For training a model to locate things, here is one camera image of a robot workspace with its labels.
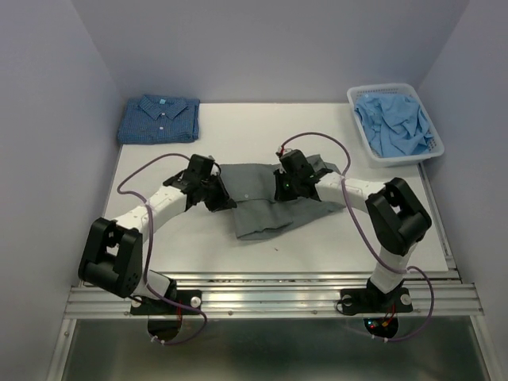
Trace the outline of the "grey long sleeve shirt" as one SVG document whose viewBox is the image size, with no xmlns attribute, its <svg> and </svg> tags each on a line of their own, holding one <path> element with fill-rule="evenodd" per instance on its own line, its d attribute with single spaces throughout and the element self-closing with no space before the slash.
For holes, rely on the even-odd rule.
<svg viewBox="0 0 508 381">
<path fill-rule="evenodd" d="M 221 166 L 221 179 L 237 204 L 233 209 L 237 239 L 268 240 L 344 209 L 340 204 L 308 198 L 276 201 L 274 172 L 279 168 L 278 164 Z"/>
</svg>

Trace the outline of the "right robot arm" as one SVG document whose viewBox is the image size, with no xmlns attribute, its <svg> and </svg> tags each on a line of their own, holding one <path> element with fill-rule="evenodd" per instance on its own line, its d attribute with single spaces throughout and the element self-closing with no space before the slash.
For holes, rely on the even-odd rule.
<svg viewBox="0 0 508 381">
<path fill-rule="evenodd" d="M 377 264 L 365 291 L 366 303 L 382 310 L 394 300 L 409 258 L 432 226 L 432 219 L 408 183 L 347 177 L 326 167 L 314 169 L 299 150 L 279 154 L 275 199 L 308 198 L 345 206 Z"/>
</svg>

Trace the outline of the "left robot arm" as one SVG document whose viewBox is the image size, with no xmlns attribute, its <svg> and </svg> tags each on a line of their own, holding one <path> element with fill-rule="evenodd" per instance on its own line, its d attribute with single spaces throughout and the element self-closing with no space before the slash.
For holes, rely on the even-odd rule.
<svg viewBox="0 0 508 381">
<path fill-rule="evenodd" d="M 120 298 L 145 297 L 161 313 L 176 303 L 177 286 L 149 268 L 156 231 L 171 219 L 202 203 L 210 212 L 235 207 L 221 180 L 221 169 L 209 156 L 193 155 L 187 167 L 163 181 L 151 197 L 130 191 L 140 205 L 113 218 L 96 219 L 88 233 L 78 276 L 83 282 Z"/>
</svg>

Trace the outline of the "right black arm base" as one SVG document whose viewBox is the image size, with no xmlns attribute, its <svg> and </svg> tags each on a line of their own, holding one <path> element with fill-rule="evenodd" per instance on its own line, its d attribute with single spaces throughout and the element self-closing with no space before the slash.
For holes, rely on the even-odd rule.
<svg viewBox="0 0 508 381">
<path fill-rule="evenodd" d="M 377 289 L 343 289 L 335 308 L 337 312 L 346 316 L 384 314 L 392 310 L 406 314 L 414 310 L 409 290 L 405 287 L 399 287 L 388 294 Z"/>
</svg>

